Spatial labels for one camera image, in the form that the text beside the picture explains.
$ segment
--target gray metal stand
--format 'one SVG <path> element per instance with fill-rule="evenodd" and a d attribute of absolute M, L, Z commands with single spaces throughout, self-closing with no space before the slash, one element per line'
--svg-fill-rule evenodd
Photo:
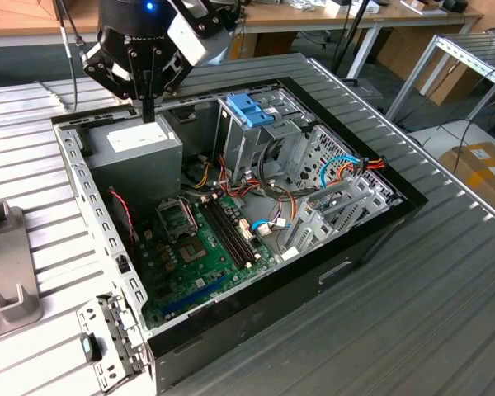
<path fill-rule="evenodd" d="M 399 113 L 403 106 L 403 103 L 407 100 L 408 94 L 413 88 L 414 83 L 420 77 L 420 74 L 429 64 L 431 57 L 439 48 L 446 52 L 446 55 L 441 59 L 435 70 L 428 78 L 426 84 L 421 90 L 421 94 L 425 95 L 431 89 L 432 84 L 435 82 L 438 74 L 446 66 L 450 57 L 458 59 L 466 66 L 473 69 L 475 72 L 481 74 L 484 78 L 495 84 L 495 36 L 488 34 L 472 34 L 472 35 L 435 35 L 425 52 L 422 54 L 417 65 L 411 72 L 407 81 L 402 87 L 402 90 L 394 100 L 392 106 L 389 108 L 387 120 L 393 120 Z M 477 113 L 484 108 L 486 103 L 495 93 L 495 87 L 483 98 L 483 100 L 474 108 L 469 114 L 469 119 L 472 120 Z"/>

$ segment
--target motherboard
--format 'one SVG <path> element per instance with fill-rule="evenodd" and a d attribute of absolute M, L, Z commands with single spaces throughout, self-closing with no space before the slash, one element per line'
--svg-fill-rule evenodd
<path fill-rule="evenodd" d="M 276 264 L 249 232 L 233 199 L 171 200 L 136 224 L 140 278 L 149 328 L 187 312 Z"/>

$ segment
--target metal rack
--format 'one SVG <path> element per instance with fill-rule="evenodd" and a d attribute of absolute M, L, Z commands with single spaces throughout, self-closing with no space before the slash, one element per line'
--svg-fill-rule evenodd
<path fill-rule="evenodd" d="M 175 395 L 495 394 L 495 211 L 325 68 L 300 54 L 198 68 L 182 91 L 289 76 L 429 203 L 374 260 L 166 392 Z M 64 101 L 70 81 L 49 84 Z M 111 95 L 79 81 L 79 110 Z M 0 88 L 0 198 L 26 212 L 43 318 L 0 338 L 0 394 L 99 394 L 74 311 L 111 288 L 36 84 Z M 115 395 L 153 394 L 147 375 Z"/>
<path fill-rule="evenodd" d="M 445 55 L 420 91 L 422 95 L 425 96 L 429 93 L 432 85 L 451 57 L 459 60 L 495 84 L 495 35 L 485 33 L 471 35 L 435 35 L 422 54 L 422 57 L 418 60 L 400 93 L 396 99 L 394 99 L 392 106 L 385 116 L 387 120 L 393 120 L 398 114 L 403 103 L 407 100 L 408 94 L 413 88 L 414 83 L 418 80 L 420 74 L 425 70 L 438 49 L 444 50 Z M 486 103 L 488 103 L 494 93 L 495 85 L 472 110 L 467 118 L 472 120 Z"/>

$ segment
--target red cable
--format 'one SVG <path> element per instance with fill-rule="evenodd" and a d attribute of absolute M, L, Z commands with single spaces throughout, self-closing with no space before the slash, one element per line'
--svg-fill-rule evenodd
<path fill-rule="evenodd" d="M 129 228 L 130 228 L 130 243 L 132 243 L 132 249 L 134 250 L 134 225 L 132 225 L 132 219 L 130 218 L 129 207 L 126 204 L 125 200 L 117 194 L 115 191 L 108 190 L 115 198 L 119 200 L 119 202 L 123 205 L 123 209 L 126 213 L 126 218 L 129 220 Z"/>

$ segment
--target aluminum profile table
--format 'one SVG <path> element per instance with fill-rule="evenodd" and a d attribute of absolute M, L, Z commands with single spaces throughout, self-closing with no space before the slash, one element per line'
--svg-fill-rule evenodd
<path fill-rule="evenodd" d="M 289 76 L 429 199 L 368 265 L 168 396 L 495 394 L 495 212 L 300 54 L 198 68 L 180 91 Z M 66 101 L 70 82 L 49 84 Z M 79 110 L 114 104 L 88 79 Z M 0 394 L 97 395 L 74 310 L 110 289 L 38 85 L 0 89 L 0 198 L 26 211 L 43 318 L 0 338 Z M 152 394 L 147 375 L 115 394 Z"/>
<path fill-rule="evenodd" d="M 422 95 L 425 96 L 429 93 L 431 87 L 451 57 L 457 59 L 459 62 L 481 74 L 483 78 L 486 78 L 495 84 L 495 35 L 489 35 L 486 33 L 467 35 L 435 35 L 422 54 L 422 57 L 418 60 L 400 93 L 396 99 L 394 99 L 392 106 L 389 108 L 389 111 L 385 116 L 387 120 L 393 120 L 399 113 L 403 103 L 407 100 L 414 83 L 418 80 L 420 74 L 425 70 L 438 49 L 443 50 L 445 54 L 442 56 L 440 62 L 435 67 L 431 76 L 427 79 L 425 85 L 420 91 Z M 494 93 L 495 85 L 478 103 L 467 118 L 472 120 L 488 103 Z"/>

